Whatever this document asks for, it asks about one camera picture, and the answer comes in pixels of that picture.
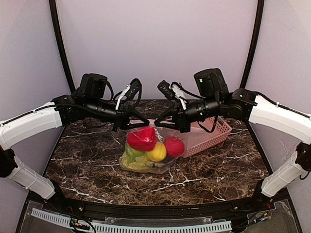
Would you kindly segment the yellow toy lemon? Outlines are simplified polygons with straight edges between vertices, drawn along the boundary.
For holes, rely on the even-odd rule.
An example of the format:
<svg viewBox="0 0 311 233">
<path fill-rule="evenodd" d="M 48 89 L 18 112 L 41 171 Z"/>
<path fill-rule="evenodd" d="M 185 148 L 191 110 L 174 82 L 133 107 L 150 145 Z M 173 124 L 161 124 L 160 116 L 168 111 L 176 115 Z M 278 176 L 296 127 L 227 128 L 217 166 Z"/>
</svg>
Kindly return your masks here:
<svg viewBox="0 0 311 233">
<path fill-rule="evenodd" d="M 160 162 L 164 160 L 167 156 L 167 150 L 162 142 L 157 142 L 152 151 L 147 151 L 146 155 L 149 160 L 153 162 Z"/>
</svg>

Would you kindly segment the yellow toy napa cabbage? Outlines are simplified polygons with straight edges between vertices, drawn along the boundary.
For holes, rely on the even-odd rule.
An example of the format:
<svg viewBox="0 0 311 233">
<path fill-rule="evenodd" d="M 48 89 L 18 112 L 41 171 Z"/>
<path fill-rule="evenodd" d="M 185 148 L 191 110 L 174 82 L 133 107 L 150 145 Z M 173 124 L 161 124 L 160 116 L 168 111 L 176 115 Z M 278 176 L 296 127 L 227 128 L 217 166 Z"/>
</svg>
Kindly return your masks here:
<svg viewBox="0 0 311 233">
<path fill-rule="evenodd" d="M 146 156 L 136 157 L 138 159 L 134 162 L 130 162 L 127 156 L 122 156 L 120 158 L 120 165 L 123 169 L 132 170 L 135 172 L 143 172 L 147 170 L 149 167 L 147 166 L 147 162 L 149 161 Z"/>
</svg>

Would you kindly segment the pink perforated plastic basket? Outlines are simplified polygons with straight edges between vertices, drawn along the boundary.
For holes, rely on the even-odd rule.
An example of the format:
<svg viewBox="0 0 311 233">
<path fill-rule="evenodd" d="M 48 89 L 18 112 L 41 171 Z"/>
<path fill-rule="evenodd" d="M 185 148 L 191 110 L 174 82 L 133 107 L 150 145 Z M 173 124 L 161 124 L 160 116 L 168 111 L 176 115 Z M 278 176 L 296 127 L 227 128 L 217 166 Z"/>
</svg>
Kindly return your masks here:
<svg viewBox="0 0 311 233">
<path fill-rule="evenodd" d="M 186 150 L 182 157 L 190 157 L 224 142 L 230 135 L 231 131 L 232 128 L 220 116 L 217 119 L 215 129 L 212 133 L 206 132 L 197 122 L 192 123 L 190 132 L 184 134 L 186 139 Z"/>
</svg>

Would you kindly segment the green toy chayote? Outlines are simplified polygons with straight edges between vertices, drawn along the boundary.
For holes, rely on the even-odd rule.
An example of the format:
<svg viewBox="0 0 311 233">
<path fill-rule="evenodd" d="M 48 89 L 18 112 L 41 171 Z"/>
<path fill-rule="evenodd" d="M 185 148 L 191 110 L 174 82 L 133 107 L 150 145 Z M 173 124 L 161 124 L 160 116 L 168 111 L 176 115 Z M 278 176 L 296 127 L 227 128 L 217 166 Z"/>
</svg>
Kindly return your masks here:
<svg viewBox="0 0 311 233">
<path fill-rule="evenodd" d="M 144 154 L 143 151 L 133 149 L 132 147 L 129 146 L 129 144 L 125 145 L 125 153 L 129 163 L 135 162 L 136 157 L 140 157 Z"/>
</svg>

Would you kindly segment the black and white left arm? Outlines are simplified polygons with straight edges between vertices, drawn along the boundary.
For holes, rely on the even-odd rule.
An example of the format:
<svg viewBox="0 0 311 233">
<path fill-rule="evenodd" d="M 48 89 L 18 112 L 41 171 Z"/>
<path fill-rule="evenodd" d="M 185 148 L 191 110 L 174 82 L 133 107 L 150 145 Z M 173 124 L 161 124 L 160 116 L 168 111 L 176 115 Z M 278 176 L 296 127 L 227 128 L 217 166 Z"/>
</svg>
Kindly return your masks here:
<svg viewBox="0 0 311 233">
<path fill-rule="evenodd" d="M 142 84 L 133 79 L 118 95 L 116 103 L 103 100 L 105 88 L 112 89 L 106 76 L 84 74 L 80 86 L 71 94 L 54 98 L 43 106 L 0 123 L 0 176 L 8 178 L 45 200 L 60 198 L 58 185 L 25 165 L 14 153 L 17 143 L 39 133 L 73 124 L 85 118 L 95 118 L 113 125 L 113 131 L 130 130 L 149 125 L 149 120 L 127 101 L 141 97 Z"/>
</svg>

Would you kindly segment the red toy bell pepper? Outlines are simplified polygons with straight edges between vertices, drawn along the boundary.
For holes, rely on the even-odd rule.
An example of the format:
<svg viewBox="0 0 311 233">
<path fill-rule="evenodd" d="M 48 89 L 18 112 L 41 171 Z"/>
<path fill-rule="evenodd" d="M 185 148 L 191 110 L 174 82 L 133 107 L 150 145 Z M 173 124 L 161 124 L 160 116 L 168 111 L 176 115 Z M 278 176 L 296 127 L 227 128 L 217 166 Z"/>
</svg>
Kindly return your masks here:
<svg viewBox="0 0 311 233">
<path fill-rule="evenodd" d="M 152 151 L 157 142 L 158 138 L 153 127 L 139 128 L 127 135 L 127 144 L 139 151 Z"/>
</svg>

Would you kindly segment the clear zip top bag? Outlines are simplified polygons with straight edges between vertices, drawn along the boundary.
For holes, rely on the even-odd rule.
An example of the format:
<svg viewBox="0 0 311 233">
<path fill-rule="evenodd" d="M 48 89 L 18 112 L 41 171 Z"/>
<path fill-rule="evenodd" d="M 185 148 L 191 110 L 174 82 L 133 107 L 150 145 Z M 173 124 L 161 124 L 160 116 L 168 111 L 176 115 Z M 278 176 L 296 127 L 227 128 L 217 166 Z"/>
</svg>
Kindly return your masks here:
<svg viewBox="0 0 311 233">
<path fill-rule="evenodd" d="M 165 173 L 178 158 L 188 156 L 205 134 L 197 123 L 191 124 L 188 133 L 157 127 L 152 119 L 148 126 L 143 126 L 141 120 L 131 120 L 130 124 L 138 127 L 127 132 L 120 166 L 138 173 Z"/>
</svg>

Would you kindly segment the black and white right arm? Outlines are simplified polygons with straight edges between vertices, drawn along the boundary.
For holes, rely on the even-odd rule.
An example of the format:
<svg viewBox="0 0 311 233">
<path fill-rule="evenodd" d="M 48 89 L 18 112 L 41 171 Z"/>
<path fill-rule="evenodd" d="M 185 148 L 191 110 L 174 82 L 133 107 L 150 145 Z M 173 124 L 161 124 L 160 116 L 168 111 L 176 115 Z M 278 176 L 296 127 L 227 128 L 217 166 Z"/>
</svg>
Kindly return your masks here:
<svg viewBox="0 0 311 233">
<path fill-rule="evenodd" d="M 272 101 L 260 92 L 239 88 L 229 92 L 218 68 L 205 69 L 194 75 L 200 95 L 186 103 L 178 83 L 162 81 L 158 90 L 173 107 L 155 120 L 158 127 L 188 133 L 193 122 L 219 116 L 264 125 L 300 140 L 295 152 L 269 177 L 259 183 L 257 198 L 271 198 L 297 177 L 311 170 L 311 116 Z"/>
</svg>

